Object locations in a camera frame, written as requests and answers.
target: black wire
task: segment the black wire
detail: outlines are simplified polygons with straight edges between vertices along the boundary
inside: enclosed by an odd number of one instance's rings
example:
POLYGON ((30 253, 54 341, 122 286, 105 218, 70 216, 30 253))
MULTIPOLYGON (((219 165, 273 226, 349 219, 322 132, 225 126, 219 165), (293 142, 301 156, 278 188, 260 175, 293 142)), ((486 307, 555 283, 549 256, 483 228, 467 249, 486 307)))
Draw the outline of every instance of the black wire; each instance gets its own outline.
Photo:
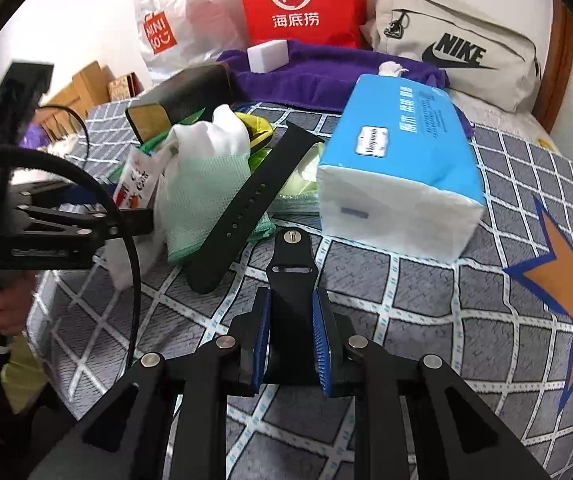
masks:
POLYGON ((71 110, 71 108, 69 108, 68 106, 44 105, 44 106, 39 106, 38 108, 36 108, 36 110, 47 110, 51 108, 53 108, 54 110, 64 110, 65 112, 68 112, 70 116, 73 116, 80 123, 80 126, 84 130, 84 136, 87 139, 87 155, 86 158, 84 159, 84 164, 82 165, 82 169, 86 168, 87 162, 89 162, 90 138, 89 138, 89 130, 86 127, 86 124, 84 123, 84 119, 81 118, 75 110, 71 110))
POLYGON ((133 362, 135 354, 135 340, 137 339, 137 330, 140 326, 140 309, 142 301, 142 277, 140 276, 140 262, 137 257, 137 250, 133 237, 126 228, 126 223, 118 206, 113 202, 111 196, 100 186, 100 184, 86 171, 77 167, 75 164, 64 160, 49 153, 38 150, 29 150, 17 146, 0 146, 0 166, 9 166, 11 168, 28 168, 30 170, 42 170, 49 173, 55 173, 63 176, 68 180, 93 190, 98 202, 104 206, 109 217, 117 224, 118 233, 121 234, 122 240, 126 247, 129 261, 131 263, 131 273, 133 274, 133 317, 131 321, 131 334, 129 336, 128 350, 126 352, 126 368, 129 368, 133 362))

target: gray checkered fabric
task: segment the gray checkered fabric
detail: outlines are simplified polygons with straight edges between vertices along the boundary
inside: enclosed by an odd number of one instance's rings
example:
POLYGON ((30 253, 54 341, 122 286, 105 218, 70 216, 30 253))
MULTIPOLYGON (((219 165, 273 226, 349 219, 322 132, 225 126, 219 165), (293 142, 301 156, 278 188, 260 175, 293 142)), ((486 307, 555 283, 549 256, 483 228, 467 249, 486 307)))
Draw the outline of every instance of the gray checkered fabric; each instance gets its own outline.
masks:
MULTIPOLYGON (((136 144, 123 112, 103 105, 89 120, 88 170, 105 178, 136 144)), ((253 105, 276 137, 292 121, 330 136, 338 116, 253 105)), ((448 361, 544 465, 573 476, 573 394, 561 413, 573 327, 502 269, 547 252, 533 196, 573 241, 573 163, 507 134, 476 126, 472 148, 483 175, 486 213, 453 265, 325 237, 319 218, 282 216, 278 226, 311 234, 321 283, 333 308, 362 335, 408 358, 433 352, 448 361)), ((84 157, 84 139, 70 155, 84 157)), ((273 241, 249 244, 211 294, 188 287, 162 258, 143 278, 137 356, 172 358, 227 332, 265 285, 273 241)), ((124 365, 132 290, 115 291, 100 252, 90 271, 45 273, 28 334, 52 383, 78 417, 116 381, 124 365)), ((353 478, 355 403, 321 389, 264 386, 255 399, 230 397, 226 471, 231 479, 353 478)), ((415 471, 409 434, 409 468, 415 471)), ((172 454, 172 447, 167 455, 172 454)))

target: nike swoosh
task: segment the nike swoosh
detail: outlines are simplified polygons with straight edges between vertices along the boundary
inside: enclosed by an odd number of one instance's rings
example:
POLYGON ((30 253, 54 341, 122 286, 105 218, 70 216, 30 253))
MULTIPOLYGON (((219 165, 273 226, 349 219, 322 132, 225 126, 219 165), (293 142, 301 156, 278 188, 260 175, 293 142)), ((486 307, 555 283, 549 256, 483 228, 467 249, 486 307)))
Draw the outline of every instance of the nike swoosh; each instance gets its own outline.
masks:
POLYGON ((431 63, 438 68, 485 68, 487 70, 497 70, 492 66, 482 66, 476 63, 466 62, 466 61, 453 61, 450 59, 441 59, 435 55, 433 52, 433 47, 435 43, 431 43, 427 49, 422 53, 422 60, 425 63, 431 63))

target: metal screw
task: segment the metal screw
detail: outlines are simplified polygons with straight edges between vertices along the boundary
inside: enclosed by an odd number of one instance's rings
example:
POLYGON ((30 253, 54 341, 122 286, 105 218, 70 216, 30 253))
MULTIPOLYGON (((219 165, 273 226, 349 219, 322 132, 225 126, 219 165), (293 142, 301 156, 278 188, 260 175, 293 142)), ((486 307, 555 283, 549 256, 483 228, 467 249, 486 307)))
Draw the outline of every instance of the metal screw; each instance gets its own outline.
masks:
POLYGON ((230 335, 223 335, 217 338, 215 344, 217 344, 218 348, 233 348, 235 346, 235 338, 230 335))
POLYGON ((349 346, 351 348, 364 348, 369 344, 369 340, 361 335, 352 335, 349 337, 349 346))
POLYGON ((151 352, 150 354, 144 354, 142 359, 140 359, 142 366, 145 368, 153 368, 160 364, 160 356, 151 352))
POLYGON ((288 244, 297 244, 301 239, 300 231, 287 231, 284 233, 284 241, 288 244))
POLYGON ((431 368, 432 370, 438 370, 438 368, 442 367, 442 359, 433 354, 425 355, 422 362, 425 367, 431 368))

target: tissue pack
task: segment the tissue pack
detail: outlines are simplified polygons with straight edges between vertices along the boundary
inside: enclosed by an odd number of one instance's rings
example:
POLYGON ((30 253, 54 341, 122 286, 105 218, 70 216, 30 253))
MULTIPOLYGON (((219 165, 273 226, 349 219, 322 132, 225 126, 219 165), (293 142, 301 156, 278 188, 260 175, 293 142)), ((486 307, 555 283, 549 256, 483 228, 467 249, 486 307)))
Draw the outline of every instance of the tissue pack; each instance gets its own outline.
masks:
POLYGON ((363 75, 317 172, 323 233, 456 260, 484 211, 481 176, 449 96, 363 75))

